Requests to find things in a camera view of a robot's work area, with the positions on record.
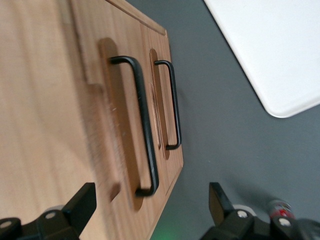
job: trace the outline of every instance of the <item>white tabletop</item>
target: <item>white tabletop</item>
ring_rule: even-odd
[[[269,114],[320,104],[320,0],[204,1]]]

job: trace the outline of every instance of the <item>wooden cabinet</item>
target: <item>wooden cabinet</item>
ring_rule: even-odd
[[[95,182],[81,239],[149,239],[183,166],[165,29],[122,0],[0,1],[0,218],[26,224]],[[152,196],[132,67],[143,73],[159,185]]]

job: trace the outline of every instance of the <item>drawer handle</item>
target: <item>drawer handle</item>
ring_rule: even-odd
[[[140,118],[143,129],[144,144],[149,165],[149,173],[151,179],[150,189],[138,188],[135,191],[136,197],[149,197],[156,193],[159,187],[159,175],[157,169],[157,161],[155,155],[154,142],[152,138],[152,130],[149,118],[147,95],[145,89],[145,81],[139,62],[130,56],[115,56],[110,58],[112,64],[127,63],[131,66],[134,76],[135,89],[138,98]]]
[[[167,61],[167,60],[158,60],[158,61],[155,61],[154,64],[155,65],[164,64],[164,65],[166,65],[168,67],[168,70],[169,70],[170,85],[171,85],[171,95],[172,95],[172,104],[173,104],[173,112],[174,112],[176,144],[175,145],[167,145],[165,147],[165,149],[166,150],[175,150],[175,149],[179,148],[179,146],[181,145],[181,141],[182,141],[175,70],[174,70],[174,66],[172,65],[172,63]]]

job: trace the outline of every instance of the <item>red object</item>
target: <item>red object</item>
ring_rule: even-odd
[[[291,206],[287,202],[281,200],[273,200],[269,202],[268,214],[271,219],[278,216],[295,218],[295,215],[291,211]]]

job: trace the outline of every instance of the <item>screw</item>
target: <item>screw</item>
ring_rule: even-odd
[[[47,215],[45,215],[45,218],[46,219],[52,219],[55,215],[56,215],[56,213],[53,211],[53,212],[50,212]]]
[[[279,218],[279,223],[280,223],[281,226],[284,226],[284,227],[290,227],[291,226],[291,222],[286,218]]]
[[[6,227],[9,227],[11,224],[12,224],[11,221],[5,221],[5,222],[0,224],[0,229],[4,229]]]
[[[243,210],[239,210],[237,213],[239,218],[245,219],[248,217],[248,214]]]

